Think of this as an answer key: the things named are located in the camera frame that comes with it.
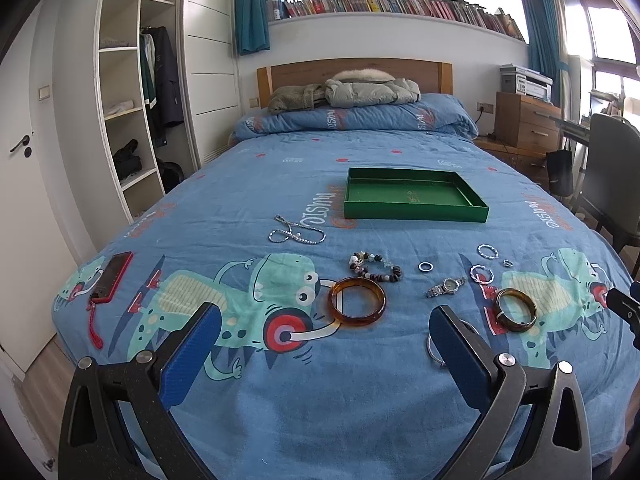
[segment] brown bangle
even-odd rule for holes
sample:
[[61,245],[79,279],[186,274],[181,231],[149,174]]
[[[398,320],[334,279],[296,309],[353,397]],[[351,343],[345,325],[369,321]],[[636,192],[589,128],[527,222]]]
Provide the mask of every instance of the brown bangle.
[[[509,318],[502,307],[500,306],[500,298],[504,296],[513,296],[514,298],[518,298],[522,303],[524,303],[531,314],[531,321],[528,323],[516,323],[513,319]],[[538,319],[538,310],[536,309],[536,304],[533,303],[533,300],[521,290],[517,288],[504,288],[495,297],[494,307],[496,310],[495,319],[500,323],[503,327],[511,332],[526,332],[531,328]]]
[[[373,314],[369,314],[368,316],[363,317],[351,317],[347,316],[344,313],[340,312],[336,307],[338,292],[348,288],[350,286],[363,286],[368,288],[371,292],[376,295],[378,299],[378,308]],[[329,290],[329,296],[327,297],[327,305],[329,307],[329,313],[337,319],[341,323],[352,325],[352,326],[365,326],[373,323],[378,320],[382,313],[385,311],[386,307],[386,294],[385,291],[376,283],[368,280],[367,278],[361,278],[359,276],[353,276],[351,278],[345,278],[344,280],[340,280],[332,286],[331,290]]]

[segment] metal screw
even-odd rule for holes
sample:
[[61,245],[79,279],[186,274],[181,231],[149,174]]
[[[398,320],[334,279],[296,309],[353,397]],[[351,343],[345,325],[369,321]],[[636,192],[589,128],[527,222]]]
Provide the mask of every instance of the metal screw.
[[91,358],[83,357],[78,361],[78,368],[81,370],[86,370],[89,366],[91,366]]
[[571,363],[567,361],[560,361],[558,363],[558,368],[562,373],[570,374],[574,371],[574,367],[571,366]]
[[148,363],[153,358],[154,353],[150,350],[142,350],[136,355],[136,361],[138,361],[141,365]]
[[507,353],[498,355],[498,361],[500,361],[505,366],[513,366],[514,364],[516,364],[516,358]]

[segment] wardrobe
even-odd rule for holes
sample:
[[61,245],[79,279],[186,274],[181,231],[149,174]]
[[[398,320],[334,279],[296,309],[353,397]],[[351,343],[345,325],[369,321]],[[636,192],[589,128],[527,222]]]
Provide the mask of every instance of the wardrobe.
[[[52,61],[56,129],[66,176],[98,250],[164,196],[159,160],[180,165],[188,177],[226,150],[240,117],[231,9],[231,0],[63,1]],[[162,128],[161,139],[145,104],[141,34],[149,27],[168,34],[184,115],[184,122]],[[137,144],[142,168],[122,178],[113,155],[128,144]]]

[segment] green tray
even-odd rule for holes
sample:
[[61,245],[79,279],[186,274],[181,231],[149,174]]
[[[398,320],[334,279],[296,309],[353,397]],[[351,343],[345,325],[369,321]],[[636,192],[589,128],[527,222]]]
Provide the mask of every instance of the green tray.
[[486,222],[489,207],[453,171],[349,168],[345,218]]

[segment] watch face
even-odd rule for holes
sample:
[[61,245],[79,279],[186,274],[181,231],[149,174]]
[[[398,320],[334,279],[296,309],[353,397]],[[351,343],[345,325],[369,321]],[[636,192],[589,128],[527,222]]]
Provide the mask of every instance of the watch face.
[[444,280],[442,282],[442,286],[447,292],[456,292],[458,290],[458,282],[456,282],[456,280],[454,280],[453,278],[447,278],[446,280]]

